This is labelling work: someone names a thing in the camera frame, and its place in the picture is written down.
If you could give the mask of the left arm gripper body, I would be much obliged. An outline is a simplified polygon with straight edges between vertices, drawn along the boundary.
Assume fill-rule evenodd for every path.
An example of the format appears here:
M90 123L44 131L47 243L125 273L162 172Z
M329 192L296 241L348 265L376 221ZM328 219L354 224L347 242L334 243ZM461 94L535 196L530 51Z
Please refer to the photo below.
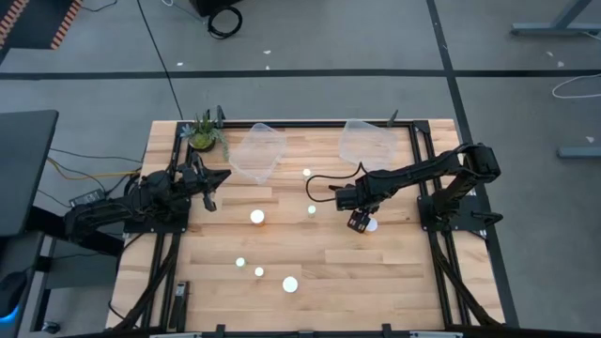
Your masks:
M192 152L187 160L180 165L180 173L188 195L201 193L203 195L204 207L213 212L217 209L213 197L215 192L209 188L210 180L207 178L207 168L196 152Z

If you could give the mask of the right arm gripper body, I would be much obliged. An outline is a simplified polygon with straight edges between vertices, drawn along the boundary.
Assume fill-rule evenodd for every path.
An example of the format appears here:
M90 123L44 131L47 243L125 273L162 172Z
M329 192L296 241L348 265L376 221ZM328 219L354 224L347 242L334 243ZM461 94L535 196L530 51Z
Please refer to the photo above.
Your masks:
M358 208L369 213L375 213L379 209L381 198L378 192L372 192L372 180L369 176L357 179Z

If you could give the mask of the clear plastic bin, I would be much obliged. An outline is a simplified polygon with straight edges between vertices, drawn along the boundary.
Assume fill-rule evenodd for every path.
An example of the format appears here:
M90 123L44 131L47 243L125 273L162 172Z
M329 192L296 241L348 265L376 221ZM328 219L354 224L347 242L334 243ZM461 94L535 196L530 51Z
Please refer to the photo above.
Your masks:
M286 150L286 137L264 123L255 123L241 142L230 149L229 163L240 174L265 183Z
M368 171L390 169L398 138L388 130L359 119L349 119L339 138L339 157Z

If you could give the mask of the potted green succulent plant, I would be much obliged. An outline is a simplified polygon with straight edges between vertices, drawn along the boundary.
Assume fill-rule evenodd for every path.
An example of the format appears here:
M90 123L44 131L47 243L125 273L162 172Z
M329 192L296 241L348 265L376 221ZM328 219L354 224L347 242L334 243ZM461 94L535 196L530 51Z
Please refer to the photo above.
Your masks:
M229 160L229 142L223 132L225 115L220 105L216 106L216 117L211 118L207 109L202 115L196 115L192 123L186 124L179 136L188 140L189 146L198 152L210 152L217 143L222 144L223 159Z

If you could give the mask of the black power adapter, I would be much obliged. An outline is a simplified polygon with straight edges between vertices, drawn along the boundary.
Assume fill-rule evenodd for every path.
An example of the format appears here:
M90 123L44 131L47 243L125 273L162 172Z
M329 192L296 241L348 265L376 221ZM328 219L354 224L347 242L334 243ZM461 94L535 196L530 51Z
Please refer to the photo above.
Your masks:
M86 192L69 200L69 205L71 207L76 207L79 205L87 205L94 202L98 202L104 200L106 198L106 194L102 189L96 189L91 192Z

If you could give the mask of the flat black rectangular device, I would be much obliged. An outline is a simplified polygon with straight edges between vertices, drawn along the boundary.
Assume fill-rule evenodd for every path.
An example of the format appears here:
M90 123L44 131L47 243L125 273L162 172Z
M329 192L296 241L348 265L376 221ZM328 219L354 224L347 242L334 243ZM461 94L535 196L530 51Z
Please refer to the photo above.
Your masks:
M175 332L185 331L189 295L190 283L188 281L179 282L168 323L170 330L174 330Z

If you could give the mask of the black desk support beam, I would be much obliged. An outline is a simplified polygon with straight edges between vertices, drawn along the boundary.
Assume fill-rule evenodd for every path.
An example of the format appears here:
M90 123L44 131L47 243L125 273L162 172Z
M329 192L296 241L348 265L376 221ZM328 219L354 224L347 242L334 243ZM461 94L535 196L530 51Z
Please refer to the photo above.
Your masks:
M58 216L40 207L31 207L25 224L27 231L39 231L52 238L76 244L101 254L119 256L124 241L97 230L93 225L75 219L76 211Z

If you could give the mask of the black box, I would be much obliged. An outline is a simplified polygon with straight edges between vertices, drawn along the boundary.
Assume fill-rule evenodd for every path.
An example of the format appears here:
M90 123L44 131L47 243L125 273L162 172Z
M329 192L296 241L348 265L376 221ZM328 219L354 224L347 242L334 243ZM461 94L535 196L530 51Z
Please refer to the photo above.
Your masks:
M189 0L193 9L201 16L207 17L219 8L233 6L241 0Z

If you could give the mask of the black desk top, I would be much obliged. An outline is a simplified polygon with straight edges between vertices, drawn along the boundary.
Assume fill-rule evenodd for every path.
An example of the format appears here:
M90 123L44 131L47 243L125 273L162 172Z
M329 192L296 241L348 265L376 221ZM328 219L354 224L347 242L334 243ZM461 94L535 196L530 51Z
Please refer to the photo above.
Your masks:
M34 200L57 119L56 110L0 113L0 238L43 224Z

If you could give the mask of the grey desk foot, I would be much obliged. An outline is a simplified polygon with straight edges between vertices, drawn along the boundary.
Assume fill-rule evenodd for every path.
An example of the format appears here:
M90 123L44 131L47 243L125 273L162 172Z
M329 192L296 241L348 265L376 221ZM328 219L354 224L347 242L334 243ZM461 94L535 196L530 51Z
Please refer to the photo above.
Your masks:
M601 146L562 146L557 149L562 159L601 159Z

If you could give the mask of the black computer mouse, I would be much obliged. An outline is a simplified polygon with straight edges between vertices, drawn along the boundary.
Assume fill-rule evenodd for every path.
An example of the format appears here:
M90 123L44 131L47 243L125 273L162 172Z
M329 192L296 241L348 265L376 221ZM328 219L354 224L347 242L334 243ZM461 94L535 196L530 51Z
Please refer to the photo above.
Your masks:
M12 316L27 284L24 271L14 271L0 281L0 319Z

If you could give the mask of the black mat with orange stripes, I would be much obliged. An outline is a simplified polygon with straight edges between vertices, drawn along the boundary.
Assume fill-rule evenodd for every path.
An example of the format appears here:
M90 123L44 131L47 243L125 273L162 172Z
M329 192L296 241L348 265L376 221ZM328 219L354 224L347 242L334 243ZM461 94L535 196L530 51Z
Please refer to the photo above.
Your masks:
M58 49L82 6L82 0L0 0L0 51Z

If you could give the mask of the grey desk leg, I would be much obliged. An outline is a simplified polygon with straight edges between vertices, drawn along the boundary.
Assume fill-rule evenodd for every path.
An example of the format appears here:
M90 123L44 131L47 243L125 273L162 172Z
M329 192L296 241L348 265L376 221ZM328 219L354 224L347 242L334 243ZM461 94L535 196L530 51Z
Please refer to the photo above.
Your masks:
M513 23L512 35L580 35L601 33L601 23L575 23L575 19L593 0L572 0L550 23Z

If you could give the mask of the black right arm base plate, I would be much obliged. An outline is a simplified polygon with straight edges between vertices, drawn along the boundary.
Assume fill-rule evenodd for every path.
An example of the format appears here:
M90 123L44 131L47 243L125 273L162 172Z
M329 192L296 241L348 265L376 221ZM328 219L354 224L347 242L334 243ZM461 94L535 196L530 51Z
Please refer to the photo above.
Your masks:
M485 230L494 216L481 209L475 195L468 195L459 202L458 211L448 217L435 213L431 196L417 200L422 227L432 231L479 231Z

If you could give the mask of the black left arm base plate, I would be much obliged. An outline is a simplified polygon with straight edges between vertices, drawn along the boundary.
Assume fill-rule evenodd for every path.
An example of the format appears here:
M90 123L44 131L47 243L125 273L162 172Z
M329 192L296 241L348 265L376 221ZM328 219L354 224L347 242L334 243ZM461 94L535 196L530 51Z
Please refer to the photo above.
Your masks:
M128 234L181 234L188 228L188 219L178 219L168 223L162 223L154 219L146 219L141 222L125 221L123 232Z

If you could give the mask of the black aluminium table frame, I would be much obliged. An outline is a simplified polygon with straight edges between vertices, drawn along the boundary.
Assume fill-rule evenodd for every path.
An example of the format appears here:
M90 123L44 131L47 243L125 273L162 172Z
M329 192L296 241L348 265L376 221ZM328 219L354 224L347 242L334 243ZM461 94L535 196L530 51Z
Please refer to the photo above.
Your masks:
M191 285L186 330L439 330L459 322L453 290L434 265L432 236L419 222L417 200L433 184L402 189L381 205L374 233L356 233L331 192L358 174L338 154L342 123L280 122L275 129L286 150L265 183L234 172L217 191L215 212L193 204L177 262L177 277ZM307 181L305 168L312 172ZM265 213L263 226L251 223L255 209ZM299 282L295 293L282 288L287 276Z

